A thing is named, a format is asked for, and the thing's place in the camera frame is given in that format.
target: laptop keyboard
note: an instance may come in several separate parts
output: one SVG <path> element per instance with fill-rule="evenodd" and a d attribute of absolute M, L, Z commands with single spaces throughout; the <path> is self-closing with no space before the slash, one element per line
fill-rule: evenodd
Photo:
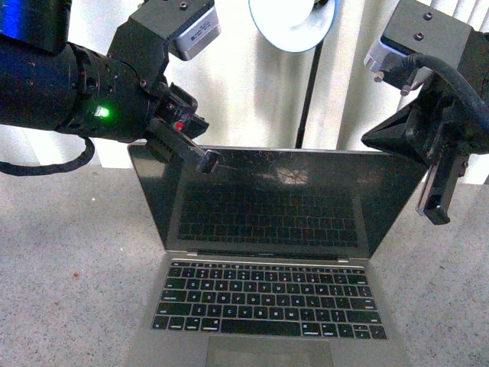
<path fill-rule="evenodd" d="M 174 261 L 153 329 L 386 339 L 359 268 Z"/>

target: space bar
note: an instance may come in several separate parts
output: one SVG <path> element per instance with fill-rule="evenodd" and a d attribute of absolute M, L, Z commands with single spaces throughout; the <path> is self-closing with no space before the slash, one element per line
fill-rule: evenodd
<path fill-rule="evenodd" d="M 300 336 L 300 324 L 279 321 L 230 320 L 221 323 L 222 333 Z"/>

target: black cable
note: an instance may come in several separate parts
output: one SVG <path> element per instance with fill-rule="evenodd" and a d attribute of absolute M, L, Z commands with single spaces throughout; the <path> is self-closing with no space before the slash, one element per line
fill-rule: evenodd
<path fill-rule="evenodd" d="M 489 110 L 468 81 L 453 67 L 438 57 L 425 54 L 411 54 L 402 59 L 405 68 L 427 67 L 441 76 L 453 89 L 472 118 L 489 135 Z"/>
<path fill-rule="evenodd" d="M 47 174 L 62 174 L 74 171 L 89 163 L 95 154 L 95 145 L 92 141 L 89 138 L 83 139 L 85 140 L 85 151 L 78 158 L 70 162 L 37 167 L 17 166 L 15 164 L 0 162 L 0 172 L 12 176 L 44 176 Z"/>

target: gray table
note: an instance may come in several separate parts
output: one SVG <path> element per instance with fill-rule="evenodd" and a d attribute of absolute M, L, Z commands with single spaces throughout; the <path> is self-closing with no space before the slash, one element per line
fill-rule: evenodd
<path fill-rule="evenodd" d="M 132 170 L 0 176 L 0 366 L 124 363 L 164 253 Z M 374 257 L 414 366 L 489 365 L 489 187 L 403 211 Z"/>

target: silver laptop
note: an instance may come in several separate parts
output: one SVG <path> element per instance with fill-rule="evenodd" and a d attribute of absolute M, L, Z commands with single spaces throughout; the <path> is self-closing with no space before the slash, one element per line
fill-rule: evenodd
<path fill-rule="evenodd" d="M 212 149 L 222 157 L 204 175 L 129 147 L 166 253 L 127 365 L 409 365 L 369 258 L 425 168 Z"/>

